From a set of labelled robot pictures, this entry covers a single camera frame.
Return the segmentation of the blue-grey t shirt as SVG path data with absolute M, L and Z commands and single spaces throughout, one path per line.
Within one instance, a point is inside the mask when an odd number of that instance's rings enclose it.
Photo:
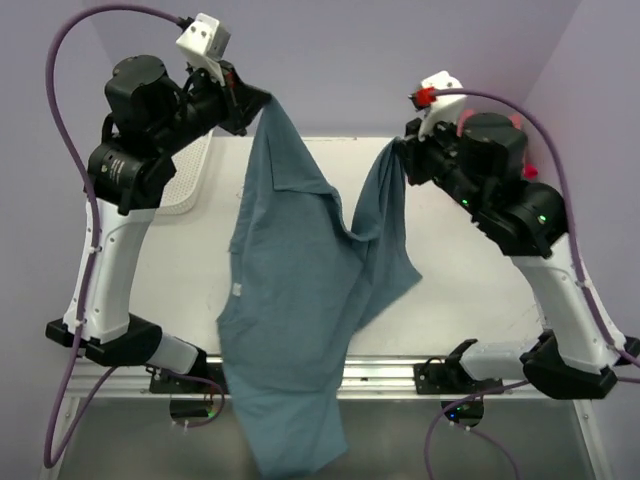
M 406 249 L 392 145 L 351 222 L 284 108 L 264 108 L 229 245 L 217 329 L 225 379 L 260 475 L 310 475 L 347 449 L 337 390 L 353 335 L 420 281 Z

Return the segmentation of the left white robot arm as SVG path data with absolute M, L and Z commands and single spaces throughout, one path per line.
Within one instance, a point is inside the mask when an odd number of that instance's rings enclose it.
M 145 366 L 172 371 L 185 392 L 208 379 L 207 354 L 129 311 L 145 235 L 176 174 L 176 153 L 220 127 L 243 136 L 269 92 L 244 83 L 222 61 L 221 78 L 194 68 L 183 86 L 157 57 L 129 57 L 105 85 L 111 108 L 101 143 L 88 161 L 87 227 L 80 276 L 67 312 L 45 335 L 81 348 L 104 367 Z

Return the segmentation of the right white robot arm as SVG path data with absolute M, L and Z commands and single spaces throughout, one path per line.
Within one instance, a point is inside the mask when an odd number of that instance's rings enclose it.
M 584 298 L 586 270 L 571 257 L 562 195 L 524 175 L 526 134 L 503 115 L 479 113 L 463 125 L 439 121 L 425 138 L 421 119 L 397 145 L 411 185 L 432 182 L 466 210 L 472 223 L 508 257 L 530 285 L 546 322 L 534 340 L 466 340 L 417 374 L 454 391 L 478 392 L 505 380 L 528 381 L 556 400 L 605 398 L 625 364 L 618 351 L 639 354 L 639 341 L 606 325 L 607 344 Z

